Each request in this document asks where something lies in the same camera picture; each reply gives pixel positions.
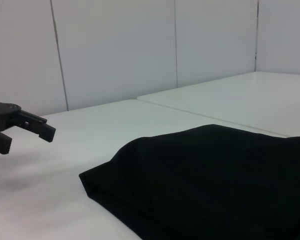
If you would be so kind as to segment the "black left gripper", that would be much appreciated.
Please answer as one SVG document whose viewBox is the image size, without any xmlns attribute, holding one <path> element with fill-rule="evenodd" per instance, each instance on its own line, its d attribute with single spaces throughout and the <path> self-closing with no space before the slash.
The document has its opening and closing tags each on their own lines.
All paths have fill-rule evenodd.
<svg viewBox="0 0 300 240">
<path fill-rule="evenodd" d="M 38 135 L 39 138 L 51 143 L 56 129 L 47 124 L 47 120 L 40 116 L 21 110 L 19 105 L 0 102 L 0 154 L 10 152 L 12 138 L 2 132 L 17 126 Z"/>
</svg>

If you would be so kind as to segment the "black shirt with FREE! print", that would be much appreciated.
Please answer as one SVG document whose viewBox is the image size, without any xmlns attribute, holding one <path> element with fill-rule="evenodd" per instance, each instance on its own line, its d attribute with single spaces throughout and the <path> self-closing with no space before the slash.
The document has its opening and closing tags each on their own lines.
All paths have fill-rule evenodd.
<svg viewBox="0 0 300 240">
<path fill-rule="evenodd" d="M 142 240 L 300 240 L 300 136 L 204 125 L 135 139 L 79 178 Z"/>
</svg>

